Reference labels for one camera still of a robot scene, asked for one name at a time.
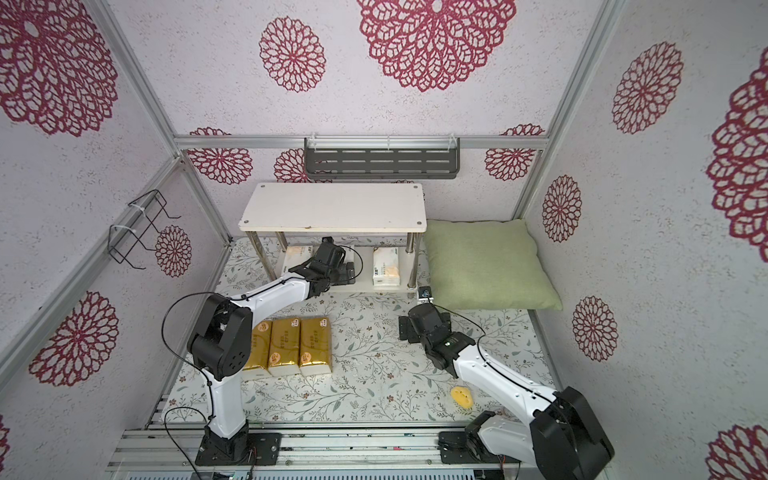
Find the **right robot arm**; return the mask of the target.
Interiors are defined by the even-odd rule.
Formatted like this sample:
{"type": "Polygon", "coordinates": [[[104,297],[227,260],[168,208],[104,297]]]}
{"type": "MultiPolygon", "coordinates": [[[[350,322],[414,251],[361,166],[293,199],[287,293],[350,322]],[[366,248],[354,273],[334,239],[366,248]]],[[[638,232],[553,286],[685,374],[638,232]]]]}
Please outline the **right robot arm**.
{"type": "Polygon", "coordinates": [[[419,343],[438,370],[483,391],[509,413],[482,412],[462,432],[442,432],[446,464],[513,460],[545,479],[595,479],[615,450],[587,399],[576,389],[556,391],[530,380],[453,329],[451,312],[420,303],[398,319],[399,337],[419,343]]]}

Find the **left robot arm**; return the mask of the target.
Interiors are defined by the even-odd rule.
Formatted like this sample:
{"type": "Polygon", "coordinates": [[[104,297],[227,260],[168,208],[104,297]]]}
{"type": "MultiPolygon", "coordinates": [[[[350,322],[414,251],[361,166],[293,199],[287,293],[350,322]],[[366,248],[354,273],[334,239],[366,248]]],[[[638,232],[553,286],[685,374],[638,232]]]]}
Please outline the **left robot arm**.
{"type": "Polygon", "coordinates": [[[212,418],[204,429],[197,462],[237,465],[255,460],[242,404],[242,370],[251,354],[252,330],[272,314],[317,297],[355,277],[345,249],[324,237],[315,253],[276,280],[235,297],[210,293],[187,350],[205,377],[212,418]]]}

